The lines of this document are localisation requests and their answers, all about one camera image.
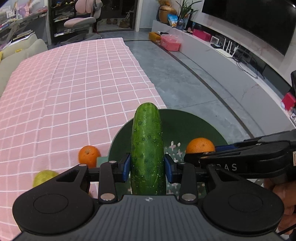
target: gold vase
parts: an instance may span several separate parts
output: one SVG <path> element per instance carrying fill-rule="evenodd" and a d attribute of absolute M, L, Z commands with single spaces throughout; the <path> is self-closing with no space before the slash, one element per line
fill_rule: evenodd
<path fill-rule="evenodd" d="M 176 11 L 176 9 L 174 9 L 171 6 L 161 6 L 159 8 L 159 15 L 158 15 L 158 17 L 159 17 L 159 20 L 162 23 L 168 24 L 168 14 L 177 15 L 177 11 Z"/>

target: circular pad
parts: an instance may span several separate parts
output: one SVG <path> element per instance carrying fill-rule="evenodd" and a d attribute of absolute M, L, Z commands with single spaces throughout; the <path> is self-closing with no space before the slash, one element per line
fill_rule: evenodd
<path fill-rule="evenodd" d="M 202 202 L 208 219 L 226 232 L 260 235 L 274 231 L 284 213 L 281 199 L 249 181 L 222 182 Z"/>
<path fill-rule="evenodd" d="M 84 224 L 93 211 L 93 199 L 68 182 L 37 186 L 19 196 L 12 207 L 19 227 L 37 235 L 71 231 Z"/>
<path fill-rule="evenodd" d="M 68 199 L 59 194 L 48 194 L 37 198 L 34 202 L 34 208 L 45 214 L 54 214 L 61 212 L 68 206 Z"/>
<path fill-rule="evenodd" d="M 243 213 L 255 212 L 263 205 L 260 197 L 250 193 L 233 194 L 228 199 L 228 203 L 233 209 Z"/>

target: beige sofa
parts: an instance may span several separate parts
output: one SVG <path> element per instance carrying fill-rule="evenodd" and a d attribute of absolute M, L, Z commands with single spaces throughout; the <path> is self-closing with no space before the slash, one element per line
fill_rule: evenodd
<path fill-rule="evenodd" d="M 0 96 L 2 96 L 12 72 L 24 60 L 47 50 L 42 39 L 31 35 L 28 39 L 20 41 L 2 50 L 3 56 L 0 62 Z"/>

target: pink chair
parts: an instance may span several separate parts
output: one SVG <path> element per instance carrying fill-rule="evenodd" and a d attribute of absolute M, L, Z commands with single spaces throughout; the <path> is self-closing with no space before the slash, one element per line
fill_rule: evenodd
<path fill-rule="evenodd" d="M 101 15 L 102 9 L 101 0 L 77 0 L 75 2 L 75 10 L 79 14 L 90 13 L 91 16 L 87 18 L 73 18 L 64 23 L 64 27 L 72 28 L 75 31 L 82 30 L 89 26 L 88 33 L 79 34 L 66 41 L 66 43 L 79 42 L 83 40 L 100 39 L 101 36 L 93 32 L 93 24 Z"/>

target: pink box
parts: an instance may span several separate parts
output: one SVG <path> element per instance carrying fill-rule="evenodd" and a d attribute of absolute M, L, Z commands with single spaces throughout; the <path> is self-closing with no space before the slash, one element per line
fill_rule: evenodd
<path fill-rule="evenodd" d="M 210 42 L 212 38 L 212 35 L 210 35 L 209 33 L 198 30 L 198 29 L 193 30 L 193 35 L 208 42 Z"/>
<path fill-rule="evenodd" d="M 160 45 L 167 51 L 179 51 L 181 43 L 178 36 L 162 34 L 160 38 Z"/>
<path fill-rule="evenodd" d="M 296 100 L 295 97 L 288 92 L 281 101 L 281 105 L 285 110 L 289 111 L 295 106 Z"/>

